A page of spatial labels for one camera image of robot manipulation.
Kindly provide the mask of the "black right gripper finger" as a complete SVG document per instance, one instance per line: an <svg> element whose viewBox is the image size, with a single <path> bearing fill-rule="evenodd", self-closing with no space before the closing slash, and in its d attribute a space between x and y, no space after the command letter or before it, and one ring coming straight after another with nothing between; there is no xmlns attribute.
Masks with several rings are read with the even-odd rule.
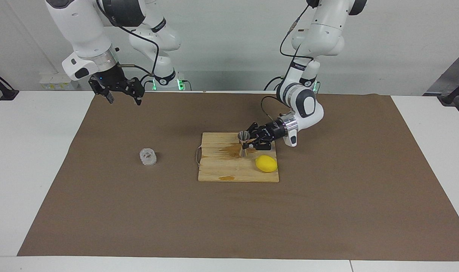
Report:
<svg viewBox="0 0 459 272"><path fill-rule="evenodd" d="M101 95L105 97L109 103L114 103L114 97L109 88L103 88L103 86L95 79L95 77L91 77L88 82L95 95Z"/></svg>
<svg viewBox="0 0 459 272"><path fill-rule="evenodd" d="M143 87L140 80L136 77L132 79L126 79L117 83L117 91L122 92L126 95L131 96L134 99L136 105L141 105L142 98L145 94L145 88Z"/></svg>

